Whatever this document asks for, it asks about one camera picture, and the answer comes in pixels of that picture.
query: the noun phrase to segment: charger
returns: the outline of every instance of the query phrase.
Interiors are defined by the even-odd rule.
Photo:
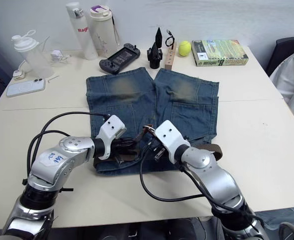
[[[53,61],[58,62],[63,58],[63,54],[60,50],[53,50],[51,52],[51,58]]]
[[[15,71],[13,72],[13,79],[14,79],[14,80],[24,79],[25,76],[26,76],[26,74],[25,74],[25,72],[22,71],[22,70],[19,70],[19,69],[18,69],[18,70],[15,70]]]

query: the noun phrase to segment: denim fabric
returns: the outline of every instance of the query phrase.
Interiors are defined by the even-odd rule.
[[[144,67],[87,79],[87,101],[90,112],[118,116],[127,131],[122,137],[136,137],[143,125],[157,128],[170,120],[192,145],[211,143],[216,136],[218,82],[205,81],[184,74],[160,69],[153,80]],[[94,138],[103,124],[100,116],[91,116]],[[147,139],[143,138],[142,147]],[[106,161],[96,165],[97,173],[107,176],[137,174],[140,159],[118,164]],[[146,161],[143,172],[174,170],[168,157],[159,162]]]
[[[294,207],[277,209],[271,211],[258,211],[258,217],[261,217],[269,230],[276,230],[282,222],[289,222],[294,225]]]

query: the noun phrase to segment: wooden block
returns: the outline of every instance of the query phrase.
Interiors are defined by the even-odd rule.
[[[173,65],[173,59],[175,58],[176,53],[176,43],[173,44],[173,49],[168,48],[168,54],[165,62],[165,69],[171,70]]]

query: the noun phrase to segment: white phone case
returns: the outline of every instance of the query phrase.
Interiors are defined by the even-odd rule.
[[[12,84],[8,86],[7,97],[15,97],[22,94],[29,94],[44,90],[46,87],[45,79],[35,79]]]

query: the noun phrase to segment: game controller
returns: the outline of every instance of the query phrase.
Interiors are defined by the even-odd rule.
[[[102,70],[115,75],[139,56],[140,50],[137,49],[136,45],[133,46],[130,43],[126,43],[122,49],[108,59],[101,60],[99,66]]]

